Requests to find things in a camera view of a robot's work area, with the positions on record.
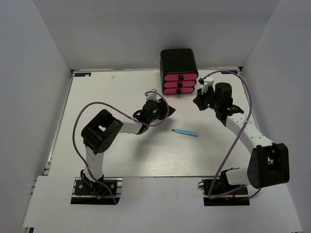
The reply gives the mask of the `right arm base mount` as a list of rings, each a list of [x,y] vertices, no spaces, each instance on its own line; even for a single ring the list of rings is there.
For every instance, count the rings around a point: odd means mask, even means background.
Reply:
[[[212,178],[203,179],[198,187],[203,190],[204,206],[249,206],[247,168],[221,171],[214,186]]]

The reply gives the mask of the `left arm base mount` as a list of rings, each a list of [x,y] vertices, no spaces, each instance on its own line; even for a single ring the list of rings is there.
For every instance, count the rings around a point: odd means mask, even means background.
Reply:
[[[79,205],[115,205],[118,204],[122,192],[122,178],[104,178],[106,184],[113,195],[110,195],[108,189],[101,184],[96,183],[94,190],[79,177],[75,178],[71,204]]]

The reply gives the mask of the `pink bottom drawer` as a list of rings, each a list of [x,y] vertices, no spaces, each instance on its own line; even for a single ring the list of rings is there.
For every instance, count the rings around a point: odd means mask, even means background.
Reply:
[[[162,92],[165,95],[181,95],[189,94],[194,91],[194,87],[182,87],[182,88],[165,88]]]

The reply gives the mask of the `pink top drawer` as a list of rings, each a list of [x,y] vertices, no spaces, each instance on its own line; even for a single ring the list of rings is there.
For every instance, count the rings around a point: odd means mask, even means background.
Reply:
[[[173,74],[167,74],[164,76],[164,80],[167,82],[173,82],[173,81],[191,81],[196,80],[198,77],[198,74],[196,73],[173,73]]]

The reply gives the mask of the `light blue marker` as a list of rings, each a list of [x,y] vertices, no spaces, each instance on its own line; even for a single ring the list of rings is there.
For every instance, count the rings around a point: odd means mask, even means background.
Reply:
[[[187,135],[187,136],[193,136],[193,137],[199,136],[199,134],[196,132],[186,131],[186,130],[181,130],[181,129],[172,129],[172,132],[182,134],[182,135]]]

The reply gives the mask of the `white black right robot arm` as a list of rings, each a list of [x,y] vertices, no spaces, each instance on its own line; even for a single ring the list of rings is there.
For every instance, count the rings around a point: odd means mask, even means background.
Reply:
[[[214,110],[216,118],[239,138],[250,153],[246,168],[221,171],[219,187],[224,193],[232,193],[242,185],[260,189],[289,181],[287,146],[273,142],[247,120],[243,110],[233,103],[230,84],[205,85],[197,91],[193,102],[201,111],[207,108]]]

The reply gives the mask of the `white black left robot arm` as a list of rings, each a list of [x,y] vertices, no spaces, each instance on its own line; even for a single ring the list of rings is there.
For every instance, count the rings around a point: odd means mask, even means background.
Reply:
[[[93,194],[102,190],[104,153],[120,133],[140,135],[150,125],[163,121],[175,112],[175,108],[166,104],[163,98],[147,100],[141,110],[130,118],[115,118],[108,110],[101,110],[82,130],[81,136],[86,148],[87,166],[83,176],[87,177],[86,188]]]

